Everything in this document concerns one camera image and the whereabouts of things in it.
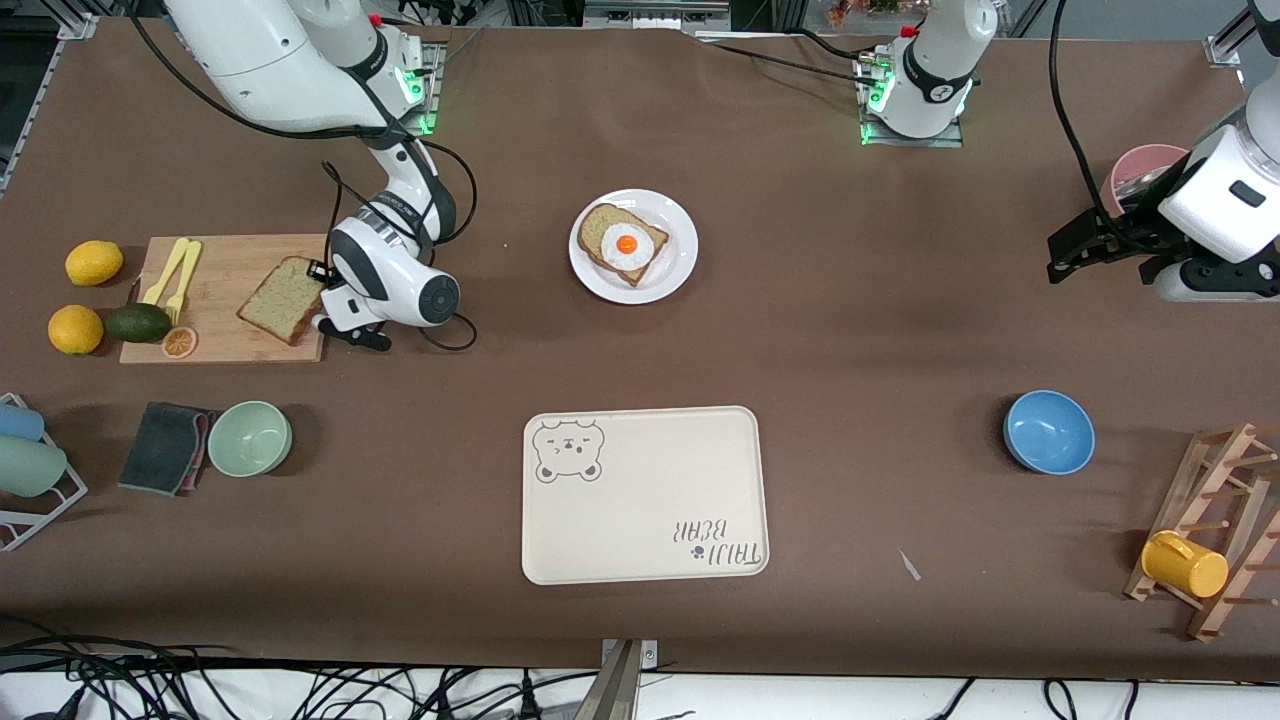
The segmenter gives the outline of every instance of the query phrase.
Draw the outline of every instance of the green cup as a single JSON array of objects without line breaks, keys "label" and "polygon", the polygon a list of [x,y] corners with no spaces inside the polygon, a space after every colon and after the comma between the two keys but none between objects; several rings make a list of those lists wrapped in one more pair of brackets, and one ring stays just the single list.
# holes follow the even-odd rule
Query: green cup
[{"label": "green cup", "polygon": [[0,491],[37,497],[58,484],[67,471],[61,450],[17,437],[0,437]]}]

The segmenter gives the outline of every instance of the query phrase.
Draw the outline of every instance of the paper scrap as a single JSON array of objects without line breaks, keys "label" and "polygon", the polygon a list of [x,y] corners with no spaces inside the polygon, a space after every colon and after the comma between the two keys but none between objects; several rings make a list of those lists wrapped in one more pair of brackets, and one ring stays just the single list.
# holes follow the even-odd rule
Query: paper scrap
[{"label": "paper scrap", "polygon": [[920,582],[920,571],[916,570],[915,565],[911,565],[911,561],[906,559],[906,553],[902,552],[901,547],[897,548],[897,553],[902,556],[902,565],[906,565],[906,571],[910,573],[911,577],[915,578],[915,582],[919,583]]}]

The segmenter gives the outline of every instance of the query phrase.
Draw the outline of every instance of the avocado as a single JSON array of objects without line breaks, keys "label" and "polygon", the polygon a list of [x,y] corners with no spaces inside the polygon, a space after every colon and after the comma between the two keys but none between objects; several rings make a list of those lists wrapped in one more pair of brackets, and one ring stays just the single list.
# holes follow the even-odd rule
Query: avocado
[{"label": "avocado", "polygon": [[124,342],[156,342],[172,327],[164,310],[146,302],[118,307],[106,318],[108,334]]}]

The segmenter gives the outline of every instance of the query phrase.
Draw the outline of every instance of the white plate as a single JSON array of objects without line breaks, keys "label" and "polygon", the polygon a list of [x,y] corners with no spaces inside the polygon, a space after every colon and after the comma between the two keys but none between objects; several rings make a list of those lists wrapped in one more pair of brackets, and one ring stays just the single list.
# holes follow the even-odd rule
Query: white plate
[{"label": "white plate", "polygon": [[[582,218],[602,202],[617,205],[634,213],[641,220],[671,236],[658,251],[640,284],[631,287],[617,273],[596,265],[577,243],[577,231]],[[595,199],[573,220],[568,233],[568,260],[577,279],[600,297],[622,305],[644,305],[662,300],[685,284],[698,261],[698,229],[694,220],[678,202],[652,190],[617,190]]]},{"label": "white plate", "polygon": [[534,583],[742,577],[769,561],[746,407],[538,415],[524,441],[521,568]]}]

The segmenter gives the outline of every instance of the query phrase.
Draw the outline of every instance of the yellow cup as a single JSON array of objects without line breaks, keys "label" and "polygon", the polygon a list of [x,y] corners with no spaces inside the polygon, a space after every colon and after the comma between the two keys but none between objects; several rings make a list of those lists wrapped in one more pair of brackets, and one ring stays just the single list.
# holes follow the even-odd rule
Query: yellow cup
[{"label": "yellow cup", "polygon": [[1161,530],[1142,548],[1142,571],[1185,593],[1210,597],[1226,584],[1228,565],[1221,553]]}]

